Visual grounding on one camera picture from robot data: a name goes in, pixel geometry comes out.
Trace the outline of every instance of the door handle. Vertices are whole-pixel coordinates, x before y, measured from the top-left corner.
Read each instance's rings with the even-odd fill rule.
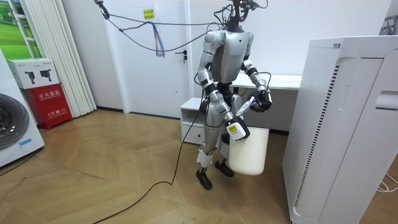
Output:
[[[184,55],[187,55],[187,50],[184,50],[183,52],[177,52],[177,53],[175,53],[175,54],[184,54]]]

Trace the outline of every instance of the white curtain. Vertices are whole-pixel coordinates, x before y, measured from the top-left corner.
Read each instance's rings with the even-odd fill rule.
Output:
[[[54,61],[72,116],[95,110],[61,0],[22,0],[21,5],[40,53]]]

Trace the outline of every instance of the drawer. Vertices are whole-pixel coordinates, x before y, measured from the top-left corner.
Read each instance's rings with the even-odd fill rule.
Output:
[[[189,127],[190,126],[187,125],[182,126],[183,138],[187,134]],[[194,143],[194,144],[201,144],[204,141],[205,141],[205,129],[194,126],[191,128],[191,130],[188,133],[188,136],[185,138],[185,142]]]

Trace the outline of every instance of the white appliance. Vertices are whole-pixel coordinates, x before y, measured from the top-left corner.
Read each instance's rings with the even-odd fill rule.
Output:
[[[398,36],[313,40],[283,170],[294,224],[358,224],[398,153]]]
[[[44,146],[0,50],[0,167]]]

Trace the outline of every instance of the washing machine door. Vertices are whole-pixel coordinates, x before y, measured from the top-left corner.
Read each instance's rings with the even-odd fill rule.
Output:
[[[0,94],[0,150],[16,143],[29,127],[29,114],[24,105]]]

